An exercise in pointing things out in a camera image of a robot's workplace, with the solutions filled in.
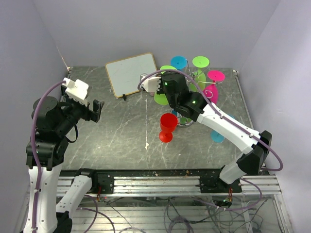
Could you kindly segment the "pink wine glass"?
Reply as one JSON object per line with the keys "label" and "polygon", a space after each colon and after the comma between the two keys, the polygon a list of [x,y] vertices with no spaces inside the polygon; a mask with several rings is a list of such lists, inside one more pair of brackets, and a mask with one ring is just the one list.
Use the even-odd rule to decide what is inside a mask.
{"label": "pink wine glass", "polygon": [[212,103],[216,104],[219,95],[216,84],[221,83],[225,79],[225,75],[219,70],[210,70],[207,72],[207,77],[212,80],[212,83],[203,92]]}

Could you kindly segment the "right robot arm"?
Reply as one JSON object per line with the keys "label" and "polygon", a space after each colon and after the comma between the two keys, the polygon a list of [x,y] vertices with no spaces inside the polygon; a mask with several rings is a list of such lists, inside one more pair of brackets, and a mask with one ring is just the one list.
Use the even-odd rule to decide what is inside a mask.
{"label": "right robot arm", "polygon": [[206,96],[189,91],[184,75],[165,71],[160,78],[159,90],[169,106],[180,115],[215,130],[240,151],[241,155],[225,165],[214,180],[215,188],[225,192],[231,184],[244,175],[258,175],[268,155],[272,135],[258,132],[241,124],[210,102]]}

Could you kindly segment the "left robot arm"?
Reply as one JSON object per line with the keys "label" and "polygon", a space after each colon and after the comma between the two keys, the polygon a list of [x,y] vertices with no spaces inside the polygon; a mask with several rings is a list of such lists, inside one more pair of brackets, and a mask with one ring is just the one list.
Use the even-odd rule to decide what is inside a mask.
{"label": "left robot arm", "polygon": [[34,126],[26,147],[30,199],[25,233],[69,233],[72,214],[83,197],[99,188],[97,171],[82,168],[59,204],[57,185],[65,152],[71,140],[67,134],[79,120],[98,122],[104,103],[94,100],[93,109],[74,100],[59,102],[47,96],[38,99],[32,113]]}

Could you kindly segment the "green wine glass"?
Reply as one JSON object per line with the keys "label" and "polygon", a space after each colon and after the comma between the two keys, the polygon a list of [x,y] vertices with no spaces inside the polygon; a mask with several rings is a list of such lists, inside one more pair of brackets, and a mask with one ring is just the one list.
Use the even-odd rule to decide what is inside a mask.
{"label": "green wine glass", "polygon": [[[175,67],[173,66],[170,66],[170,65],[164,65],[160,68],[160,70],[164,70],[164,69],[175,69]],[[160,104],[160,105],[168,105],[168,101],[167,101],[167,98],[165,96],[165,94],[157,94],[155,93],[154,95],[154,101],[157,103],[157,104]]]}
{"label": "green wine glass", "polygon": [[197,70],[194,71],[191,76],[201,90],[204,90],[206,87],[207,78],[205,71],[207,70],[209,63],[209,59],[205,56],[196,56],[192,60],[192,64],[197,68]]}

